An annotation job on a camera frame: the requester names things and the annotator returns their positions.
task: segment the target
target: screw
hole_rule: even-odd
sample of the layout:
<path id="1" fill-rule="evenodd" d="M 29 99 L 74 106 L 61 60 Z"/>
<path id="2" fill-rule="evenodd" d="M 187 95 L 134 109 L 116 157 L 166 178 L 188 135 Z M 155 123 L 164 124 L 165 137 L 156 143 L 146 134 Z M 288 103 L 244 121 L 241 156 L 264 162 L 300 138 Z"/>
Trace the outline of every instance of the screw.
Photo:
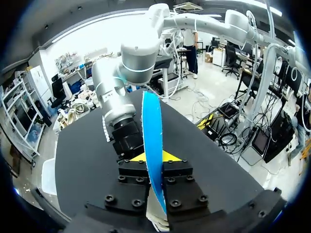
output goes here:
<path id="1" fill-rule="evenodd" d="M 179 200 L 172 200 L 170 202 L 170 206 L 173 208 L 179 207 L 179 206 L 181 206 L 181 202 Z"/>
<path id="2" fill-rule="evenodd" d="M 248 206 L 249 206 L 249 208 L 254 209 L 255 208 L 255 203 L 253 203 L 251 201 L 251 202 L 249 202 Z"/>
<path id="3" fill-rule="evenodd" d="M 113 203 L 115 201 L 115 197 L 113 195 L 107 195 L 105 197 L 105 201 L 108 203 Z"/>
<path id="4" fill-rule="evenodd" d="M 118 180 L 119 180 L 119 181 L 125 181 L 125 180 L 126 180 L 126 177 L 125 177 L 125 176 L 120 175 L 120 176 L 118 176 Z"/>
<path id="5" fill-rule="evenodd" d="M 132 205 L 136 208 L 139 208 L 143 205 L 143 202 L 139 199 L 136 199 L 136 200 L 132 200 Z"/>
<path id="6" fill-rule="evenodd" d="M 145 179 L 142 178 L 142 177 L 136 178 L 136 182 L 137 182 L 137 183 L 143 183 L 144 181 L 145 181 Z"/>
<path id="7" fill-rule="evenodd" d="M 176 181 L 176 180 L 175 180 L 174 177 L 170 177 L 170 178 L 167 179 L 167 182 L 168 182 L 168 183 L 171 183 L 171 184 L 175 183 L 175 181 Z"/>
<path id="8" fill-rule="evenodd" d="M 266 217 L 266 212 L 264 210 L 259 211 L 258 217 L 260 218 Z"/>
<path id="9" fill-rule="evenodd" d="M 207 195 L 202 195 L 199 197 L 199 202 L 207 202 Z"/>
<path id="10" fill-rule="evenodd" d="M 187 181 L 194 181 L 194 177 L 192 175 L 188 175 L 186 179 Z"/>

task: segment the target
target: floor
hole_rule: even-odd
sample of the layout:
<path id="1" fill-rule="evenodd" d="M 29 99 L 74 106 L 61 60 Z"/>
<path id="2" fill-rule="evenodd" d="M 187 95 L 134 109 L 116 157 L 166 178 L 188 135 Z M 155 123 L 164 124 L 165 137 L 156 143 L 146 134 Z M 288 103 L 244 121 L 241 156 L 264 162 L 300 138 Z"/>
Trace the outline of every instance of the floor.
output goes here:
<path id="1" fill-rule="evenodd" d="M 225 76 L 221 68 L 212 63 L 205 63 L 204 56 L 198 57 L 199 73 L 198 79 L 194 80 L 191 76 L 185 79 L 187 88 L 177 92 L 170 100 L 169 105 L 184 115 L 192 122 L 197 122 L 206 116 L 210 111 L 219 106 L 225 99 L 232 98 L 238 87 L 239 81 L 234 75 Z M 250 110 L 252 101 L 245 107 Z M 286 111 L 293 115 L 294 100 L 285 107 Z M 41 156 L 36 159 L 36 166 L 30 170 L 27 165 L 21 175 L 14 182 L 15 186 L 23 197 L 36 205 L 36 202 L 29 197 L 29 188 L 41 186 L 42 165 L 47 159 L 55 156 L 58 137 L 54 134 L 52 127 L 45 129 L 41 139 L 39 152 Z M 297 144 L 297 139 L 292 141 L 293 148 Z M 250 166 L 244 159 L 239 160 L 239 164 L 265 189 L 278 187 L 282 190 L 282 197 L 289 200 L 299 186 L 302 178 L 299 172 L 302 169 L 302 161 L 299 155 L 292 161 L 292 166 L 287 166 L 286 152 L 282 151 L 268 164 L 259 161 L 254 166 Z M 57 196 L 44 193 L 45 198 L 57 209 L 59 209 Z"/>

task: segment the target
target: ceiling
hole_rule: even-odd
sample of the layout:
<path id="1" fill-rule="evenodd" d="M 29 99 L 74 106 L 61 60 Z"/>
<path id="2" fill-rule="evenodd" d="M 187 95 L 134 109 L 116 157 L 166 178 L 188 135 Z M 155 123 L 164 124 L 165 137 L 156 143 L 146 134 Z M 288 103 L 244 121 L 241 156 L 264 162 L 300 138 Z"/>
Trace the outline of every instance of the ceiling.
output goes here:
<path id="1" fill-rule="evenodd" d="M 191 1 L 204 8 L 197 14 L 221 14 L 225 18 L 227 9 L 246 13 L 251 10 L 255 15 L 257 26 L 266 32 L 269 31 L 268 16 L 265 9 L 235 1 L 226 0 L 35 0 L 25 11 L 16 28 L 15 37 L 8 47 L 4 67 L 17 61 L 27 59 L 38 47 L 44 46 L 53 37 L 77 25 L 83 20 L 104 13 L 148 8 L 155 3 L 164 2 L 172 9 L 173 5 Z M 270 0 L 271 6 L 282 11 L 282 0 Z M 274 14 L 276 35 L 287 42 L 293 39 L 293 27 L 283 13 L 283 17 Z"/>

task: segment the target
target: person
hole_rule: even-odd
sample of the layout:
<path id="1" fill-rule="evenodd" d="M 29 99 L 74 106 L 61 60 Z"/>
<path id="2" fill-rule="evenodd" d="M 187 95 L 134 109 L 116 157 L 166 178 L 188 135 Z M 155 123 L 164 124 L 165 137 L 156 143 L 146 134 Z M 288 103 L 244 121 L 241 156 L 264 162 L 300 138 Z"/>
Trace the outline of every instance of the person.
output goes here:
<path id="1" fill-rule="evenodd" d="M 296 113 L 292 118 L 292 126 L 298 130 L 298 145 L 287 155 L 288 166 L 291 165 L 291 160 L 296 157 L 306 145 L 306 130 L 302 122 L 301 111 L 303 111 L 305 125 L 309 129 L 311 124 L 311 114 L 309 109 L 309 106 L 311 106 L 311 85 L 309 86 L 309 94 L 305 94 L 303 99 L 305 102 L 304 104 L 302 104 L 302 96 L 297 99 Z"/>
<path id="2" fill-rule="evenodd" d="M 198 32 L 192 29 L 181 30 L 184 37 L 184 48 L 190 50 L 186 52 L 189 71 L 193 73 L 193 78 L 198 78 L 198 61 L 196 58 L 198 49 Z"/>

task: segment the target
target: door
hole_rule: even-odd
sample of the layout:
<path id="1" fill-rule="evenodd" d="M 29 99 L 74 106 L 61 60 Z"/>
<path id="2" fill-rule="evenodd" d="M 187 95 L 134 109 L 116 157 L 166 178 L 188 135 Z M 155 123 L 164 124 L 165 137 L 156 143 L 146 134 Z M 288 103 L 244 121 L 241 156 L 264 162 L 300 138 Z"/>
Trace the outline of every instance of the door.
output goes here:
<path id="1" fill-rule="evenodd" d="M 47 82 L 45 81 L 41 67 L 37 66 L 35 68 L 32 68 L 31 74 L 32 74 L 38 95 L 39 96 L 44 95 L 44 93 L 49 89 L 49 86 L 48 86 Z"/>

